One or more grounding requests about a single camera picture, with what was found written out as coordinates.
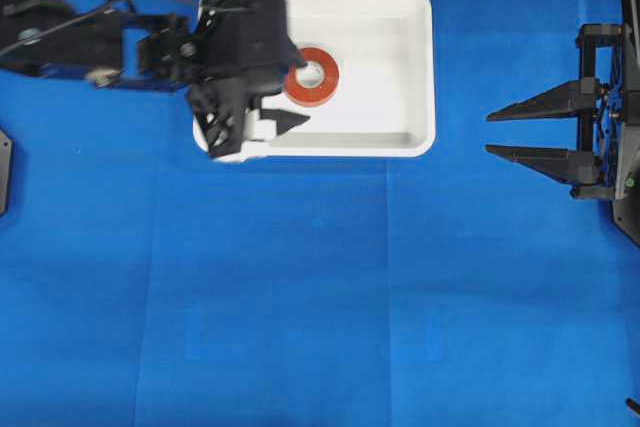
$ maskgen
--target black cable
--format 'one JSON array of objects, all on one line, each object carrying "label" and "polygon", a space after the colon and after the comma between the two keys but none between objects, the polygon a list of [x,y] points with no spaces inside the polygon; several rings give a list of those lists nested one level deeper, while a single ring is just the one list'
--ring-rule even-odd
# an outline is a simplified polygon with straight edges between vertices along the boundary
[{"label": "black cable", "polygon": [[[171,1],[176,2],[178,4],[187,5],[189,7],[196,7],[196,8],[201,7],[201,3],[195,0],[171,0]],[[133,3],[131,3],[131,0],[107,0],[107,2],[96,7],[93,10],[90,10],[86,14],[82,14],[77,17],[74,17],[73,19],[70,19],[66,22],[62,22],[61,24],[51,27],[50,29],[44,30],[38,34],[27,37],[26,39],[19,40],[18,42],[8,45],[3,49],[0,49],[0,59],[24,45],[33,43],[37,40],[42,39],[43,37],[47,37],[51,34],[55,34],[56,32],[59,32],[63,29],[74,26],[76,24],[89,20],[93,17],[96,17],[97,15],[100,15],[104,12],[107,12],[111,10],[111,8],[119,2],[127,2],[130,8],[133,7]],[[241,12],[249,12],[251,10],[249,7],[214,7],[214,6],[209,7],[206,4],[202,4],[202,7],[209,8],[210,10],[213,10],[215,12],[220,12],[220,13],[241,13]]]}]

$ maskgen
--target robotic arm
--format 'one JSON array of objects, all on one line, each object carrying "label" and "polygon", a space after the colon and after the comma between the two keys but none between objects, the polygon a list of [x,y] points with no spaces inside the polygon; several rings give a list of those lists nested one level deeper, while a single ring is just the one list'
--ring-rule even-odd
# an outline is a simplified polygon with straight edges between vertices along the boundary
[{"label": "robotic arm", "polygon": [[[613,221],[640,245],[640,0],[622,0],[622,23],[583,25],[579,79],[487,117],[489,122],[577,119],[575,150],[487,145],[487,151],[572,185],[575,199],[611,203]],[[596,53],[612,48],[609,83]]]},{"label": "robotic arm", "polygon": [[[291,66],[306,65],[287,33],[285,0],[171,1],[200,9],[195,30],[186,17],[140,14],[133,0],[106,0],[82,15],[64,0],[0,0],[0,69],[99,89],[188,88],[211,158],[241,151],[249,113],[275,122],[277,135],[309,119],[262,108],[264,97],[282,92]],[[137,45],[135,78],[123,75],[127,28],[149,34]],[[11,141],[0,131],[0,215],[10,159]]]}]

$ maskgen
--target black metal bracket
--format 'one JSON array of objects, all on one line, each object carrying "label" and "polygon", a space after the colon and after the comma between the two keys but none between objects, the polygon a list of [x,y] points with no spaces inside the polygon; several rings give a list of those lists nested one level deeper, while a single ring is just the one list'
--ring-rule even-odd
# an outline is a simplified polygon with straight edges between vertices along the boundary
[{"label": "black metal bracket", "polygon": [[[639,0],[622,0],[622,24],[586,24],[578,80],[490,114],[489,122],[576,118],[575,150],[487,145],[487,151],[572,185],[575,199],[608,201],[613,221],[640,245]],[[608,84],[597,51],[612,48]]]},{"label": "black metal bracket", "polygon": [[0,130],[0,216],[4,215],[9,204],[12,150],[11,139]]}]

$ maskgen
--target wire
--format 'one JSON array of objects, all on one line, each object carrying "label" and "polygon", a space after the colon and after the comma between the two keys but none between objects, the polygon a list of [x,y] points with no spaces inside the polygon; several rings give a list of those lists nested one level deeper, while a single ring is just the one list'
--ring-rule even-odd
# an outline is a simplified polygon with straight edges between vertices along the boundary
[{"label": "wire", "polygon": [[[109,10],[111,10],[111,8],[118,4],[119,2],[127,2],[130,0],[108,0],[107,2],[105,2],[104,4],[96,7],[93,10],[90,10],[89,12],[87,12],[86,14],[82,14],[79,15],[77,17],[74,17],[73,19],[70,19],[66,22],[62,22],[61,24],[58,24],[54,27],[51,27],[50,29],[46,29],[43,30],[42,32],[35,34],[35,35],[31,35],[25,39],[19,40],[18,42],[15,42],[11,45],[8,45],[7,47],[4,47],[3,49],[0,49],[0,58],[5,57],[7,54],[13,52],[16,49],[19,49],[20,47],[27,45],[27,44],[31,44],[35,41],[38,41],[40,39],[42,39],[43,37],[47,37],[51,34],[55,34],[56,32],[59,32],[63,29],[66,29],[68,27],[74,26],[76,24],[79,24],[81,22],[85,22],[86,20],[89,20],[93,17],[96,17],[104,12],[107,12]],[[195,1],[195,0],[171,0],[173,2],[176,2],[178,4],[182,4],[182,5],[188,5],[189,7],[199,7],[199,2]]]}]

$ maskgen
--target screw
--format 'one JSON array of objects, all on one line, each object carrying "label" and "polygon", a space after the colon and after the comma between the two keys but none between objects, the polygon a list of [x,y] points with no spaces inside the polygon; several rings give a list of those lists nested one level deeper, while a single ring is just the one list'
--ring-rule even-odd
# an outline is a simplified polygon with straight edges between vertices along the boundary
[{"label": "screw", "polygon": [[193,43],[191,42],[187,42],[186,44],[182,44],[182,46],[180,47],[180,53],[184,56],[184,57],[193,57],[194,55],[196,55],[196,46],[193,45]]},{"label": "screw", "polygon": [[36,28],[25,29],[18,34],[18,39],[23,41],[23,40],[28,40],[32,37],[35,37],[33,40],[29,40],[28,42],[24,43],[24,45],[32,45],[32,44],[35,44],[36,42],[40,42],[40,39],[38,38],[39,35],[40,35],[39,29],[36,29]]}]

